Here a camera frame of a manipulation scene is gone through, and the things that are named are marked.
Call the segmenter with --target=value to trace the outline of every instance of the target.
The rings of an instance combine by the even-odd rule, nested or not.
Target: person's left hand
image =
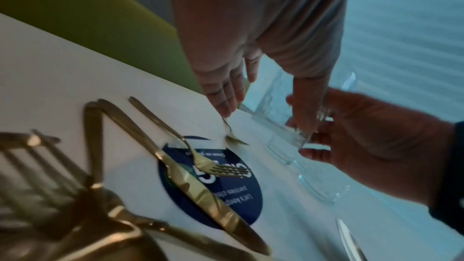
[[[311,132],[338,59],[346,0],[172,0],[184,53],[223,116],[245,98],[263,53],[295,76],[293,116]]]

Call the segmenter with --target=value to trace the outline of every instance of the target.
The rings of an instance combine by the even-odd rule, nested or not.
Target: white table
[[[163,145],[171,137],[135,110],[127,97],[139,98],[182,134],[224,142],[221,118],[204,96],[1,14],[0,90],[0,130],[27,132],[38,128],[57,136],[62,139],[60,148],[83,167],[82,107],[98,98],[118,105],[157,144]],[[396,214],[358,186],[335,206],[320,204],[265,152],[264,142],[270,136],[266,129],[241,111],[232,115],[230,123],[234,133],[251,144],[230,149],[252,168],[260,183],[264,207],[252,227],[268,242],[273,256],[291,261],[345,256],[335,226],[335,217],[339,217],[369,260],[443,260],[443,255],[421,242]],[[243,248],[226,233],[180,211],[160,186],[155,161],[124,131],[108,119],[104,131],[110,188],[121,194],[130,209]],[[2,169],[8,168],[5,161],[0,164]],[[154,201],[128,199],[127,191],[138,187],[141,195]],[[188,260],[205,260],[183,248],[160,243],[171,260],[187,260],[187,256]]]

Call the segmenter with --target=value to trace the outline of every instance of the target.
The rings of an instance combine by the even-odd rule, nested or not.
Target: dark blue circular label
[[[189,140],[189,143],[198,153],[218,164],[248,167],[229,149],[198,149],[195,147],[195,141],[208,142],[208,139],[195,136],[186,136],[185,138]],[[191,175],[202,182],[211,192],[223,200],[227,206],[238,213],[248,224],[251,225],[258,219],[262,210],[262,193],[258,181],[252,172],[244,177],[223,177],[206,174],[193,165],[191,153],[187,148],[173,147],[166,144],[163,150],[177,163],[181,164]],[[171,182],[164,164],[158,164],[158,170],[166,192],[180,209],[204,225],[222,229]]]

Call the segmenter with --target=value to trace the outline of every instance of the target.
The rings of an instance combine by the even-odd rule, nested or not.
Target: pinky finger
[[[298,153],[311,160],[330,163],[331,152],[329,150],[300,149]]]

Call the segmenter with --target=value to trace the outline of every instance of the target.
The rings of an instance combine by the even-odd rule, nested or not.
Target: dark sleeve
[[[454,145],[430,215],[464,235],[464,121],[455,126]]]

